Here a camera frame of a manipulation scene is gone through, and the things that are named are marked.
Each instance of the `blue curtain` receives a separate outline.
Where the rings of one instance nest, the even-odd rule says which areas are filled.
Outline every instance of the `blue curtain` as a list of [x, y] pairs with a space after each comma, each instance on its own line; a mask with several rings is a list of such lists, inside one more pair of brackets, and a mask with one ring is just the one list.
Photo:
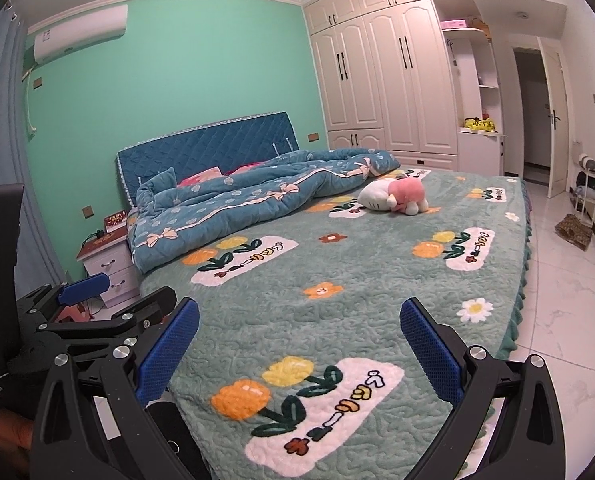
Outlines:
[[15, 269], [18, 297], [45, 283], [64, 280], [44, 226], [28, 169], [21, 83], [26, 27], [14, 8], [0, 12], [0, 184], [25, 185], [20, 215], [18, 264]]

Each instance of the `quilted headboard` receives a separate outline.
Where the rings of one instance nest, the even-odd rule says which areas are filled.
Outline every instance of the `quilted headboard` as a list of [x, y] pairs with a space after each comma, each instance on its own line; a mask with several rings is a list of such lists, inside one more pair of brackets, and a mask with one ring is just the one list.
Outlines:
[[140, 184], [175, 168], [178, 182], [218, 166], [222, 173], [262, 162], [297, 148], [286, 112], [242, 117], [196, 126], [145, 140], [117, 153], [119, 177], [131, 207]]

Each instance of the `air conditioner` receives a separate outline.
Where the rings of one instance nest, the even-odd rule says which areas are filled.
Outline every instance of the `air conditioner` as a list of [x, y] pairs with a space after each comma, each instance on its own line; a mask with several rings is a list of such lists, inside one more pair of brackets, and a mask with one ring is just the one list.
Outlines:
[[119, 38], [126, 32], [128, 6], [98, 10], [60, 23], [35, 37], [35, 61], [46, 63], [98, 41]]

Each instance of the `stuffed toy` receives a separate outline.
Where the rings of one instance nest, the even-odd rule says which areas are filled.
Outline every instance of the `stuffed toy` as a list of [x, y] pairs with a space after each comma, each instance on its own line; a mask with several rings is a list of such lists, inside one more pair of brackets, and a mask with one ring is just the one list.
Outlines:
[[419, 178], [374, 180], [359, 193], [357, 201], [373, 211], [399, 211], [413, 216], [429, 208]]

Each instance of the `white tile floor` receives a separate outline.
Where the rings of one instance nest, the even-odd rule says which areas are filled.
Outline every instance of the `white tile floor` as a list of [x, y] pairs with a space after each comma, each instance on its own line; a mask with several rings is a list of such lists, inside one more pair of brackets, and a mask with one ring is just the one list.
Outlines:
[[[514, 361], [544, 357], [564, 423], [566, 479], [576, 479], [595, 455], [595, 238], [586, 252], [557, 236], [573, 207], [566, 193], [527, 184], [533, 202], [533, 256]], [[495, 426], [491, 419], [487, 425]], [[484, 452], [486, 442], [478, 451]], [[477, 464], [471, 455], [469, 474]]]

